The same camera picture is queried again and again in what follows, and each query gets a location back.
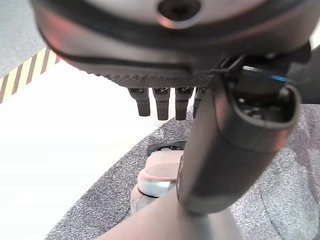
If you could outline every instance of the gray carpet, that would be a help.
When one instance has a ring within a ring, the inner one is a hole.
[[[130,213],[148,145],[185,140],[192,124],[170,120],[139,142],[66,213],[46,240],[91,240]],[[320,240],[320,106],[304,105],[288,146],[231,210],[245,240]]]
[[[0,0],[0,78],[45,47],[28,0]]]

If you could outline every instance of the screw hole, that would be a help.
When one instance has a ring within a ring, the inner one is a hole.
[[[161,15],[172,21],[185,21],[194,17],[200,10],[196,0],[164,0],[158,6]]]

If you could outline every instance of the floor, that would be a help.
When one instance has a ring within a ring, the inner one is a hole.
[[[45,44],[27,0],[1,1],[0,20],[2,77]],[[320,29],[313,38],[320,40]],[[148,118],[136,108],[125,88],[63,61],[0,104],[1,238],[43,240],[114,163],[164,123],[154,100]]]

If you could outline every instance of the white floor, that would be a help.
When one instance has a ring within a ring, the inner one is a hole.
[[[43,240],[105,171],[163,124],[154,100],[151,110],[139,117],[127,89],[65,62],[0,104],[1,239]]]

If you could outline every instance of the yellow and black striped tape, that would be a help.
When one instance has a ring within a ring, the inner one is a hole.
[[[49,47],[46,47],[0,78],[0,104],[59,61],[60,58]]]

